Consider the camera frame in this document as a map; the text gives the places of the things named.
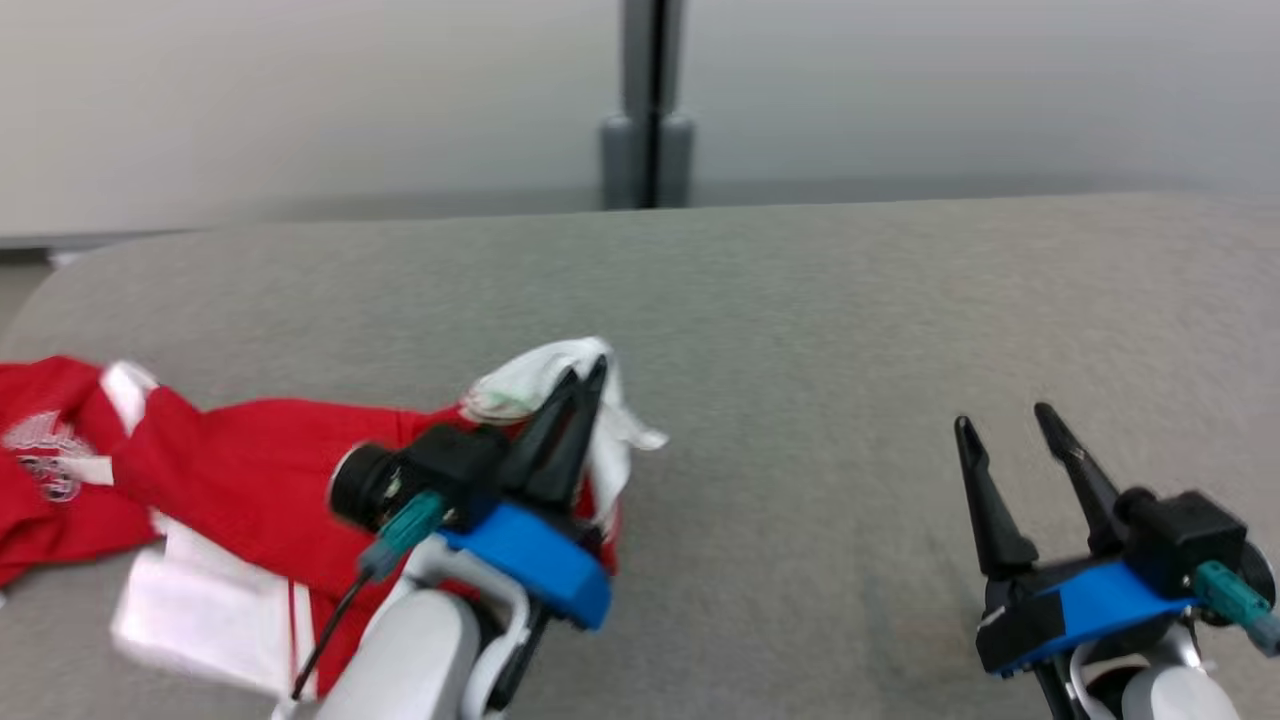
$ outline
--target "gray fabric surface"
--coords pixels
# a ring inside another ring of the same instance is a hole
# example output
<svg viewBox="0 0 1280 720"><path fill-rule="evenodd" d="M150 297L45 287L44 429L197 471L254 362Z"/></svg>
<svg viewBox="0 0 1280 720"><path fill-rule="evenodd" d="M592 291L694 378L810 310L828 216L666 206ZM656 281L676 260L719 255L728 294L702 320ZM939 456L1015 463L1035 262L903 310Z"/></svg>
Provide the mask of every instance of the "gray fabric surface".
<svg viewBox="0 0 1280 720"><path fill-rule="evenodd" d="M673 439L636 459L611 621L552 632L515 717L1046 717L973 650L951 421L1043 556L1085 530L1039 398L1119 483L1202 487L1280 556L1277 232L1275 205L1147 195L255 227L58 272L0 356L132 357L206 406L434 407L600 333ZM113 655L125 568L13 588L0 715L262 717ZM1239 632L1207 651L1274 716L1275 665Z"/></svg>

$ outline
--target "black cable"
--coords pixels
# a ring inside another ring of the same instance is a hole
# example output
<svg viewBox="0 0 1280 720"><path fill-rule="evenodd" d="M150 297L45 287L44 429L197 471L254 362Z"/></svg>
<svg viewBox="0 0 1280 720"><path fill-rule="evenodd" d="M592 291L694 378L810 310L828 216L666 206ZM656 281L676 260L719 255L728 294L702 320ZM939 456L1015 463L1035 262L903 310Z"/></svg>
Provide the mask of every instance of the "black cable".
<svg viewBox="0 0 1280 720"><path fill-rule="evenodd" d="M307 664L302 666L302 671L298 673L298 678L293 682L293 694L289 697L293 698L294 702L302 697L302 688L307 685L307 679L311 678L311 673L315 671L316 662L320 660L320 653L324 652L324 647L329 644L329 639L333 638L333 632L338 629L338 620L342 620L343 614L346 614L347 609L351 607L351 601L356 600L356 594L360 593L360 591L365 587L365 583L367 583L372 577L372 571L361 570L360 577L357 577L356 582L351 584L351 589L348 589L347 594L342 596L342 600L338 601L338 607L333 610L333 615L329 616L329 621L324 625L324 630L320 632L320 637L316 639L316 646L311 650L311 655L307 657Z"/></svg>

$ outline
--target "white stripe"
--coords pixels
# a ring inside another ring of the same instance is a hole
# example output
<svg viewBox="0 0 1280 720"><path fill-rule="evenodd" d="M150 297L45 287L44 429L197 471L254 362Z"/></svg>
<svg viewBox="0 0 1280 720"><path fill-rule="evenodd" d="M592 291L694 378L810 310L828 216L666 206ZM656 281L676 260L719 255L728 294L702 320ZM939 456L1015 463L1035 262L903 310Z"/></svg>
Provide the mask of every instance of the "white stripe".
<svg viewBox="0 0 1280 720"><path fill-rule="evenodd" d="M293 583L293 596L289 601L293 602L293 667L301 673L307 657L316 647L316 629L311 623L311 591L306 585ZM302 697L316 697L317 675L319 671L312 671L311 676L307 678L307 684L302 687ZM289 678L291 691L293 680L294 678Z"/></svg>
<svg viewBox="0 0 1280 720"><path fill-rule="evenodd" d="M132 436L133 429L138 427L142 415L147 411L147 396L159 387L159 383L141 366L122 360L113 363L102 373L99 384L120 418L124 434Z"/></svg>

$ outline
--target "floor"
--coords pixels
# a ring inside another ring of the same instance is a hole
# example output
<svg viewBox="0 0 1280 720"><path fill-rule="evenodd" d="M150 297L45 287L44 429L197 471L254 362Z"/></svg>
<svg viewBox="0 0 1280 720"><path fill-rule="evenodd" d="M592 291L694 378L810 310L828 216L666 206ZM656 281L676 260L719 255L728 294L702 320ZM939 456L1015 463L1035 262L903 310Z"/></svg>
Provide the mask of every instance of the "floor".
<svg viewBox="0 0 1280 720"><path fill-rule="evenodd" d="M0 254L0 333L9 327L27 296L52 272L40 255Z"/></svg>

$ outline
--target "gray wall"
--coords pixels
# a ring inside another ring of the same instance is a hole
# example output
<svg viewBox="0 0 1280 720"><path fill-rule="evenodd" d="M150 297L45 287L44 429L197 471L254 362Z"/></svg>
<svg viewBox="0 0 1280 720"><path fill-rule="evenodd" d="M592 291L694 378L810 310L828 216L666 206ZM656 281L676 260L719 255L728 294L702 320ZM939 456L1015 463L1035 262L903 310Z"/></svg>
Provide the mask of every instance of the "gray wall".
<svg viewBox="0 0 1280 720"><path fill-rule="evenodd" d="M617 86L616 0L6 0L0 237L594 209Z"/></svg>
<svg viewBox="0 0 1280 720"><path fill-rule="evenodd" d="M687 0L695 204L1280 184L1267 0Z"/></svg>

